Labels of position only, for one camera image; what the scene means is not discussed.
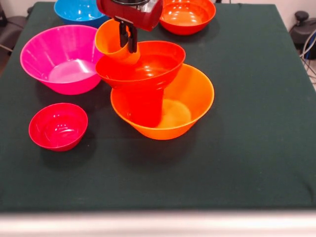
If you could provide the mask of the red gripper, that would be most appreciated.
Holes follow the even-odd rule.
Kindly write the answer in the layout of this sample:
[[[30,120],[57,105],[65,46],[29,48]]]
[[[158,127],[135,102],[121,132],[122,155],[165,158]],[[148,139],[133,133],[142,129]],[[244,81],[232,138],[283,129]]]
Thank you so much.
[[[130,53],[137,52],[137,28],[152,31],[158,24],[163,9],[161,0],[97,0],[99,11],[111,18],[121,21],[119,23],[120,46],[128,43]]]

